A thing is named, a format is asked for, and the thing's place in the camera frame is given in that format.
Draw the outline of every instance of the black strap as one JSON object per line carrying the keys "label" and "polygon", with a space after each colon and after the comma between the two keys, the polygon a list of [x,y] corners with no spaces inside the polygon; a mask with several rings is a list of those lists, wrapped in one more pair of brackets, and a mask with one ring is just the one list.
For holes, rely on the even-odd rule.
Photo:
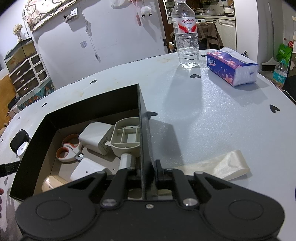
{"label": "black strap", "polygon": [[0,165],[0,177],[5,177],[17,172],[19,165],[20,161]]}

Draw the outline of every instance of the open box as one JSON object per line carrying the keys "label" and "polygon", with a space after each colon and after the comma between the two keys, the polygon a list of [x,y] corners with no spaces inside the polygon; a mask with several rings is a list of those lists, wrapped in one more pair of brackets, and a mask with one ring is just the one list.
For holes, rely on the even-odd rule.
{"label": "open box", "polygon": [[[41,193],[42,182],[49,175],[59,175],[70,182],[70,175],[78,163],[65,164],[56,160],[56,151],[63,138],[73,133],[80,134],[92,120],[115,125],[128,117],[139,117],[136,132],[141,143],[141,156],[136,159],[136,168],[141,175],[142,199],[146,199],[153,180],[152,151],[149,150],[149,115],[138,84],[93,96],[47,114],[31,137],[15,174],[10,196],[23,201]],[[107,156],[100,156],[86,148],[82,152],[85,157],[109,168],[113,174],[117,172],[119,158],[112,151]]]}

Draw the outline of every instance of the teal bottle label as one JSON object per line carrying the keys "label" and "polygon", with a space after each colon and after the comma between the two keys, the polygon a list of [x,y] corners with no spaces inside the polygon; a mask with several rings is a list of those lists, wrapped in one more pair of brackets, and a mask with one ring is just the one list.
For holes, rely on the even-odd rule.
{"label": "teal bottle label", "polygon": [[282,75],[280,75],[280,74],[274,72],[274,79],[275,79],[277,82],[283,84],[283,83],[285,83],[286,77],[284,77],[284,76],[282,76]]}

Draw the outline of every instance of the white pom-pom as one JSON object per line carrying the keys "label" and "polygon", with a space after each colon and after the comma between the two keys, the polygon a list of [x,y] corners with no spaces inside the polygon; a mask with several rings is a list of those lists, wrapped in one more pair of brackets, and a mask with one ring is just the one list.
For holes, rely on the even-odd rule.
{"label": "white pom-pom", "polygon": [[150,6],[144,6],[141,8],[141,15],[142,17],[145,16],[151,16],[152,15],[152,10]]}

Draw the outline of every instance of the beige cylinder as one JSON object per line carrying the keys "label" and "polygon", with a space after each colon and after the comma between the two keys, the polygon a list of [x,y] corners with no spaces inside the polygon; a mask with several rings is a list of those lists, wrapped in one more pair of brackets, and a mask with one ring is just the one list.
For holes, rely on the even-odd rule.
{"label": "beige cylinder", "polygon": [[57,187],[60,187],[64,184],[67,184],[68,182],[61,178],[60,176],[48,176],[44,181],[43,181],[43,184],[42,184],[42,192],[46,192],[46,191],[49,191],[51,189],[54,189],[54,188],[57,188]]}

